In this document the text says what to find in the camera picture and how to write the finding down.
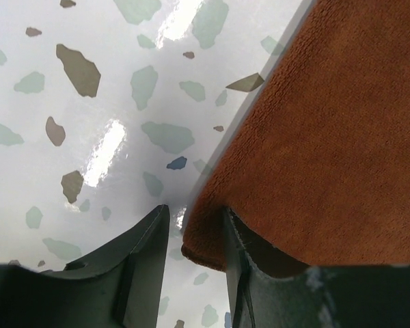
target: glossy floor surface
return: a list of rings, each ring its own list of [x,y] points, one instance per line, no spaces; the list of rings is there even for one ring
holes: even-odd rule
[[[61,270],[168,204],[158,327],[230,327],[225,275],[180,253],[182,217],[300,4],[0,1],[0,262]]]

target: rust-colored microfiber cloth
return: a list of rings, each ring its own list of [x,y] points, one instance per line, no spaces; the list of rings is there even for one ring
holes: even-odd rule
[[[410,0],[318,0],[189,215],[224,271],[222,206],[308,264],[410,262]]]

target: dark green plastic object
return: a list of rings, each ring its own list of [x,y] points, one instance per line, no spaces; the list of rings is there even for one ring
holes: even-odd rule
[[[224,212],[233,328],[409,328],[410,265],[309,266]]]
[[[0,265],[0,328],[155,328],[168,236],[162,205],[63,271]]]

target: blue speckle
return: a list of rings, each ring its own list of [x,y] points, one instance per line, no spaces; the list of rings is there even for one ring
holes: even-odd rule
[[[231,313],[225,313],[225,328],[231,328]]]
[[[187,159],[183,156],[178,157],[171,163],[167,164],[168,169],[183,169],[185,167],[185,164],[187,164]]]

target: brown speckle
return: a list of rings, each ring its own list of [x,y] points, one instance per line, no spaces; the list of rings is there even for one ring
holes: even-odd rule
[[[254,91],[263,83],[264,79],[258,73],[255,73],[229,84],[226,88],[237,91],[250,92]]]
[[[52,144],[59,147],[66,138],[66,131],[63,126],[56,124],[55,120],[50,116],[46,122],[46,133]]]
[[[70,8],[70,7],[73,7],[74,5],[76,5],[76,3],[72,0],[61,0],[61,2],[59,4],[63,8]]]
[[[176,326],[174,328],[184,328],[185,322],[182,320],[177,320],[176,321]]]
[[[64,71],[78,94],[92,98],[97,95],[100,72],[92,61],[86,59],[80,51],[69,49],[63,44],[56,45],[56,57],[64,65]]]
[[[73,171],[62,176],[61,186],[62,193],[67,197],[70,204],[77,201],[83,185],[83,176],[79,171]]]
[[[194,52],[193,51],[187,51],[186,53],[182,54],[184,57],[187,57],[188,59],[193,59],[194,58]]]
[[[19,267],[21,267],[20,261],[18,260],[10,260],[9,265],[18,265]]]
[[[28,27],[26,28],[26,35],[27,36],[39,36],[41,35],[42,32],[39,29],[36,29],[35,27]]]

